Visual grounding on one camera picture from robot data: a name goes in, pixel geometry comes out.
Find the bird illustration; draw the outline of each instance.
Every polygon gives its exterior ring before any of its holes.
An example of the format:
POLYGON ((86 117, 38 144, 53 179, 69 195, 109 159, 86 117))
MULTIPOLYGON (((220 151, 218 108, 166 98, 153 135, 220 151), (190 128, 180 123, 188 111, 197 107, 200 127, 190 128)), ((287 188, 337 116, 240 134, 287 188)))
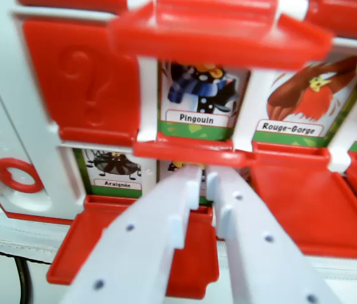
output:
POLYGON ((283 120, 290 114, 300 113, 319 120, 328 112, 334 94, 354 79, 356 67, 357 56, 351 56, 335 63, 303 68, 272 92, 267 102, 269 119, 283 120), (324 79, 322 75, 326 73, 335 75, 324 79))

